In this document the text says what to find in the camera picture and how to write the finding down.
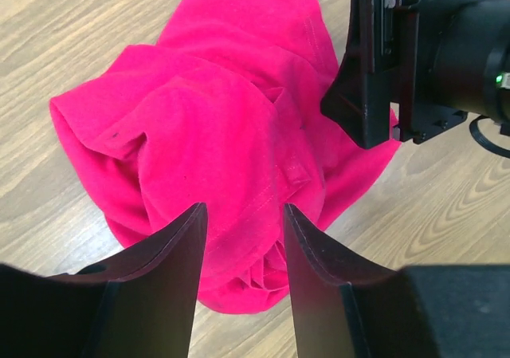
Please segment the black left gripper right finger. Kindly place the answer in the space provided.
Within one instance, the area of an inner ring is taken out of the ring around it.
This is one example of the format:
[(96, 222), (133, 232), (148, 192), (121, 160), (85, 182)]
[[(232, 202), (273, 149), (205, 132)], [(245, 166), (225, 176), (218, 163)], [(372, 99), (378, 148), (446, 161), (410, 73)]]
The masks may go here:
[(387, 269), (325, 234), (294, 205), (284, 243), (301, 357), (506, 357), (509, 268)]

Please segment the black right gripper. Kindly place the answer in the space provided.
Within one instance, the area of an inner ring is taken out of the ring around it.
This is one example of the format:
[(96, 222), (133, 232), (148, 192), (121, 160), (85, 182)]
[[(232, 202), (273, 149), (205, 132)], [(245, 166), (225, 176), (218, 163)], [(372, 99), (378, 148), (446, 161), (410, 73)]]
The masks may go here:
[[(400, 141), (421, 144), (474, 113), (509, 124), (509, 0), (384, 0), (399, 51)], [(361, 148), (390, 137), (383, 0), (351, 0), (339, 71), (320, 111)]]

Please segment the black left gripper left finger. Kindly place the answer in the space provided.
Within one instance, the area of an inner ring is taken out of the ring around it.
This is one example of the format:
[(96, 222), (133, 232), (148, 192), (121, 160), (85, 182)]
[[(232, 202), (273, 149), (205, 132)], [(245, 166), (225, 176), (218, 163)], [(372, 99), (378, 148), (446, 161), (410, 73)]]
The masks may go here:
[(4, 357), (185, 357), (206, 243), (194, 204), (141, 242), (75, 274), (1, 267)]

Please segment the magenta t shirt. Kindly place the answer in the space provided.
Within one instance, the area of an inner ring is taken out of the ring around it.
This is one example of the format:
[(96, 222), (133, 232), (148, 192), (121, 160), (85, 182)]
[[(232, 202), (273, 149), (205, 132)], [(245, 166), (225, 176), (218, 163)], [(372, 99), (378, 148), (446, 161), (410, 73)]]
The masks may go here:
[(205, 203), (198, 299), (254, 314), (289, 291), (283, 206), (325, 230), (398, 150), (359, 148), (321, 114), (338, 68), (318, 0), (182, 0), (155, 44), (128, 46), (49, 110), (123, 246)]

